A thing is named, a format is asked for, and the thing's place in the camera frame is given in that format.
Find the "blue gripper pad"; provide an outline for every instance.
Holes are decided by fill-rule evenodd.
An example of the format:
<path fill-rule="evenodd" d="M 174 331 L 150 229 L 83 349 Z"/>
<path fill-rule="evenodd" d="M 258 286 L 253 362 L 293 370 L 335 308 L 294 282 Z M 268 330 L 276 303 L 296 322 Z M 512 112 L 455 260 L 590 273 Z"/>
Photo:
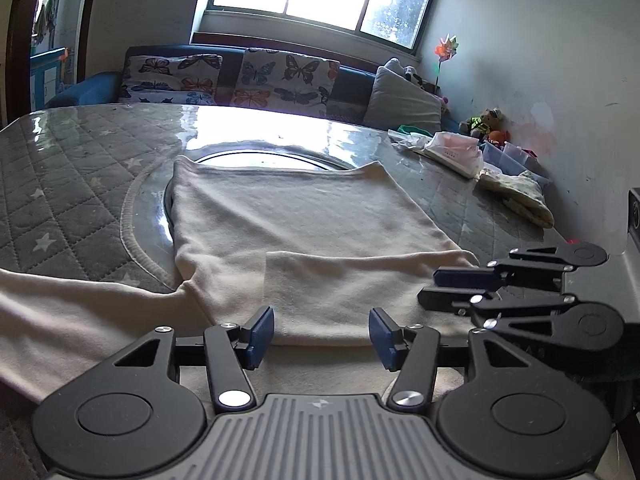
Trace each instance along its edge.
<path fill-rule="evenodd" d="M 369 311 L 369 339 L 384 367 L 392 372 L 398 370 L 398 351 L 392 332 L 373 309 Z"/>
<path fill-rule="evenodd" d="M 269 307 L 254 325 L 246 349 L 246 369 L 255 370 L 259 365 L 273 338 L 275 329 L 275 317 L 273 307 Z"/>

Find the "cushion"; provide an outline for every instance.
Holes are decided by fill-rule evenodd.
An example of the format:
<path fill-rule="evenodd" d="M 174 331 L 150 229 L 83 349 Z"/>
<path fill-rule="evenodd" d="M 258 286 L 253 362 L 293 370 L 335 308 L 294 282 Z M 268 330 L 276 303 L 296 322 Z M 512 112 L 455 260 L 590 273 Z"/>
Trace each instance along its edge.
<path fill-rule="evenodd" d="M 339 69 L 334 60 L 248 48 L 231 105 L 324 118 Z"/>
<path fill-rule="evenodd" d="M 197 45 L 197 44 L 176 44 L 176 45 L 137 45 L 130 46 L 127 49 L 126 57 L 146 56 L 146 57 L 187 57 L 194 54 L 215 54 L 222 56 L 225 60 L 220 68 L 218 76 L 218 84 L 213 99 L 218 106 L 228 105 L 231 101 L 232 94 L 236 87 L 236 79 L 238 72 L 242 66 L 242 56 L 244 56 L 244 47 L 229 47 L 221 45 Z"/>
<path fill-rule="evenodd" d="M 119 103 L 214 105 L 222 56 L 127 57 Z"/>
<path fill-rule="evenodd" d="M 400 77 L 404 77 L 404 66 L 400 64 L 400 60 L 397 57 L 392 57 L 385 63 L 385 68 L 388 68 L 394 74 L 398 74 Z"/>
<path fill-rule="evenodd" d="M 408 124 L 433 134 L 440 131 L 440 101 L 381 66 L 376 72 L 363 123 L 379 130 L 395 130 L 401 124 Z"/>

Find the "gray pillow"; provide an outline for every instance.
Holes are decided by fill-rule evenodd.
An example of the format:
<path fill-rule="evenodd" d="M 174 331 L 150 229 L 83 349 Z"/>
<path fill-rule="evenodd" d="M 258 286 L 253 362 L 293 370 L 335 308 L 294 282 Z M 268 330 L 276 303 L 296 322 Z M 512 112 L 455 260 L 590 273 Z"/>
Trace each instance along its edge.
<path fill-rule="evenodd" d="M 429 133 L 440 131 L 440 101 L 404 77 L 378 68 L 363 124 L 378 130 L 396 130 L 400 124 Z"/>

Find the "metal screw head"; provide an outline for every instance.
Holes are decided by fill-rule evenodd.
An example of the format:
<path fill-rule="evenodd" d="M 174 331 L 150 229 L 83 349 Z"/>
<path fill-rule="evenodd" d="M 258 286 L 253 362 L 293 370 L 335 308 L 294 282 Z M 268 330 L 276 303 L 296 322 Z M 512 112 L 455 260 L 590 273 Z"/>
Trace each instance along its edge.
<path fill-rule="evenodd" d="M 227 390 L 218 396 L 218 402 L 232 408 L 244 406 L 251 400 L 251 395 L 241 390 Z"/>
<path fill-rule="evenodd" d="M 419 406 L 424 402 L 424 395 L 420 392 L 407 390 L 398 392 L 392 397 L 393 402 L 399 406 Z"/>

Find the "stuffed toy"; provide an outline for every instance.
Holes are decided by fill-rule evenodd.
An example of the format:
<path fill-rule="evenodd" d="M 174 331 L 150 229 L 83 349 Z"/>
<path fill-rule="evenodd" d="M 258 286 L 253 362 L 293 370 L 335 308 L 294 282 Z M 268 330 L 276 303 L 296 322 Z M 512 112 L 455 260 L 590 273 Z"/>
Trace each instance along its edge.
<path fill-rule="evenodd" d="M 433 95 L 440 101 L 440 114 L 444 115 L 447 112 L 447 105 L 449 104 L 449 99 L 447 97 L 440 97 L 436 94 L 433 94 L 428 89 L 428 84 L 424 79 L 422 79 L 415 71 L 415 68 L 412 66 L 405 67 L 404 69 L 404 78 L 409 82 L 413 83 L 416 86 L 422 88 L 425 92 Z"/>
<path fill-rule="evenodd" d="M 504 115 L 498 108 L 485 110 L 479 117 L 471 117 L 460 123 L 460 133 L 483 140 L 494 130 L 501 130 Z"/>
<path fill-rule="evenodd" d="M 504 148 L 504 143 L 509 139 L 509 132 L 502 130 L 493 130 L 487 137 L 488 142 L 492 143 L 492 145 L 500 149 Z"/>

